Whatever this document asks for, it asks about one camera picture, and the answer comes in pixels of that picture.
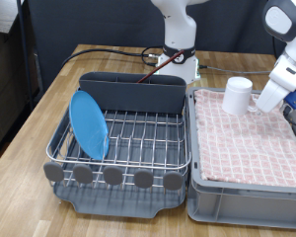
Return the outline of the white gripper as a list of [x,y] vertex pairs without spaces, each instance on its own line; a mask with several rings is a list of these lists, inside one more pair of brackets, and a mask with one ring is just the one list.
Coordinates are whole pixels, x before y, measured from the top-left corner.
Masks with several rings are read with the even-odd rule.
[[275,62],[274,68],[269,74],[269,80],[260,93],[256,102],[260,111],[269,113],[273,110],[289,93],[296,90],[296,61],[287,54],[279,56]]

